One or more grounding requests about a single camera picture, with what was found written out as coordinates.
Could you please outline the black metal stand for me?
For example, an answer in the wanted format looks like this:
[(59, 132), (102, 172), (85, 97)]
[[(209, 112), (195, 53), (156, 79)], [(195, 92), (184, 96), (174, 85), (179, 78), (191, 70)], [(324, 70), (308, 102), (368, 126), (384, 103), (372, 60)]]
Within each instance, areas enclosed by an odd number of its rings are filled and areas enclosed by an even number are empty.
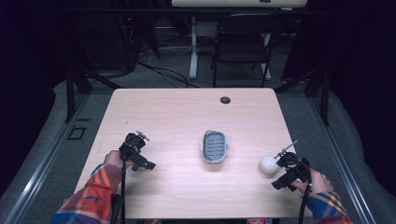
[(294, 77), (286, 84), (276, 88), (275, 92), (280, 93), (286, 91), (306, 79), (308, 80), (308, 84), (304, 89), (304, 94), (306, 97), (314, 97), (318, 91), (320, 91), (319, 115), (323, 123), (326, 126), (329, 126), (328, 106), (330, 96), (330, 77), (324, 69), (316, 68), (300, 77)]
[(88, 54), (80, 43), (75, 27), (69, 21), (65, 21), (65, 24), (64, 41), (62, 43), (63, 53), (68, 62), (65, 77), (67, 103), (65, 122), (69, 122), (76, 114), (75, 87), (78, 87), (83, 94), (89, 94), (92, 91), (92, 85), (89, 83), (88, 77), (99, 81), (112, 90), (119, 89), (120, 85), (92, 70)]

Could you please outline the metal floor rail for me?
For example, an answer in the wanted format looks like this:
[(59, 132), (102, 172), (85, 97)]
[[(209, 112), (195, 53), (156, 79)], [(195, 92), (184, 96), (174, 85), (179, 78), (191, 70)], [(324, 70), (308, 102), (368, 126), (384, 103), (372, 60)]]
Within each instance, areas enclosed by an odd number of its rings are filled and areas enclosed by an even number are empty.
[(327, 126), (322, 120), (317, 100), (314, 98), (308, 98), (307, 102), (309, 103), (321, 130), (326, 135), (326, 140), (330, 146), (332, 160), (337, 168), (338, 174), (343, 180), (349, 198), (353, 202), (353, 205), (361, 220), (361, 224), (377, 224), (366, 200), (363, 197), (361, 188), (353, 176), (349, 166), (347, 165), (347, 161), (341, 151), (341, 148), (335, 140), (331, 127)]
[(22, 223), (59, 157), (61, 145), (66, 142), (67, 135), (73, 130), (89, 99), (88, 94), (80, 95), (76, 102), (75, 114), (65, 122), (65, 99), (61, 96), (56, 98), (49, 117), (21, 168), (0, 197), (0, 224)]

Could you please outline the person's right hand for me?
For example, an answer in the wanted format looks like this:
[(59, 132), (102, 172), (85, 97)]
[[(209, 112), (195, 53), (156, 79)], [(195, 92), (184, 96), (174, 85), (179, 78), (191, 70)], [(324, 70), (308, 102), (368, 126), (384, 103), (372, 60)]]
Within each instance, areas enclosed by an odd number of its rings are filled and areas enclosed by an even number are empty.
[[(310, 169), (310, 174), (311, 174), (310, 194), (333, 191), (333, 186), (330, 180), (325, 175), (316, 171), (315, 169)], [(298, 180), (295, 180), (291, 183), (291, 185), (297, 188), (297, 190), (299, 190), (301, 193), (305, 193), (305, 190), (308, 187), (308, 182), (300, 182)]]

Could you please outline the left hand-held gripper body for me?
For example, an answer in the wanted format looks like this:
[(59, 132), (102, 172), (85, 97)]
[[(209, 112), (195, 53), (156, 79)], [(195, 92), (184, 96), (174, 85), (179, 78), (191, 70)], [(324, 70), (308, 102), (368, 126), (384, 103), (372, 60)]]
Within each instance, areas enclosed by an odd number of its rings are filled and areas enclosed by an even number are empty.
[(156, 164), (148, 161), (141, 155), (141, 148), (146, 145), (147, 140), (142, 139), (141, 135), (137, 133), (128, 133), (125, 140), (119, 147), (120, 157), (123, 161), (132, 161), (134, 165), (132, 170), (136, 171), (138, 168), (143, 167), (146, 170), (153, 170)]

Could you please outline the white desk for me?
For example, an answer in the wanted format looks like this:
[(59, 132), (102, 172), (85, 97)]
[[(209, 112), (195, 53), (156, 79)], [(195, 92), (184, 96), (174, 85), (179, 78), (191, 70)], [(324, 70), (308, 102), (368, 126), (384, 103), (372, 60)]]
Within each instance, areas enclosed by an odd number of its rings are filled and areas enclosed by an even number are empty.
[[(172, 7), (192, 9), (220, 9), (231, 8), (303, 8), (308, 0), (171, 0)], [(191, 66), (190, 78), (197, 78), (198, 49), (197, 49), (196, 16), (191, 16)]]

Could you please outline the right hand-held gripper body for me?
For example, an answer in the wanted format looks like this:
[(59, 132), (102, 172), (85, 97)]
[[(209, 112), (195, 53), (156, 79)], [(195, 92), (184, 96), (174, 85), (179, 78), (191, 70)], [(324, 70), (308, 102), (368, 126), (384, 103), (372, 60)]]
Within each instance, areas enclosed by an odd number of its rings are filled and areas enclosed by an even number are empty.
[(286, 173), (272, 183), (275, 189), (288, 187), (291, 191), (295, 191), (296, 188), (291, 185), (294, 180), (300, 179), (302, 182), (311, 180), (309, 161), (298, 157), (293, 152), (286, 152), (283, 157), (279, 157), (276, 164), (284, 168)]

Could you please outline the white round soap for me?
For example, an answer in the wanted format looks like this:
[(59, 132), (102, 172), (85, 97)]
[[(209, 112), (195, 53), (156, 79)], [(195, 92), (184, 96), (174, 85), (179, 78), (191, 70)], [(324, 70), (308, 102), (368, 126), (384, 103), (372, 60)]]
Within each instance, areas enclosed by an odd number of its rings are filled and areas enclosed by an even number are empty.
[(275, 157), (267, 155), (261, 158), (259, 167), (264, 174), (274, 175), (279, 170), (279, 166), (276, 163), (277, 160)]

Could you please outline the person's left hand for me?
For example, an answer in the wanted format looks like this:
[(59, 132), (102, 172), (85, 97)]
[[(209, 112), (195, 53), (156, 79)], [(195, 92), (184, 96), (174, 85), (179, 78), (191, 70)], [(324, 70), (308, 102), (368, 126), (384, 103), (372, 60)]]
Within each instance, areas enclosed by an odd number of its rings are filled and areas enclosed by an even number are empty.
[(120, 152), (118, 150), (109, 151), (104, 158), (104, 163), (114, 165), (118, 168), (129, 168), (134, 165), (132, 161), (123, 161), (120, 158)]

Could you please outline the black folding chair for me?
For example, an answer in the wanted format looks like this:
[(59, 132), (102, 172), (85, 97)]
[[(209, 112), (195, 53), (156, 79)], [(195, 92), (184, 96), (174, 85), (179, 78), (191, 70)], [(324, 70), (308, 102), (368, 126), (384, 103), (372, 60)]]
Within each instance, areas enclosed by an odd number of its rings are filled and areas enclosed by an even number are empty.
[(282, 28), (282, 20), (275, 14), (268, 13), (234, 13), (222, 18), (215, 34), (211, 69), (213, 86), (217, 86), (218, 64), (264, 64), (262, 84), (271, 62), (273, 45)]

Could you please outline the grey slotted soap dish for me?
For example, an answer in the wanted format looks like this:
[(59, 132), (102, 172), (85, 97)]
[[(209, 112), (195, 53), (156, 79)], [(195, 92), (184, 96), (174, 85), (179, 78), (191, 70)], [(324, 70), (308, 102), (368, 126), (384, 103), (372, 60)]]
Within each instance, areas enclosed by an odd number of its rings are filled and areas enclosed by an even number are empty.
[(201, 154), (204, 161), (216, 164), (226, 158), (228, 144), (226, 136), (220, 131), (206, 131), (201, 144)]

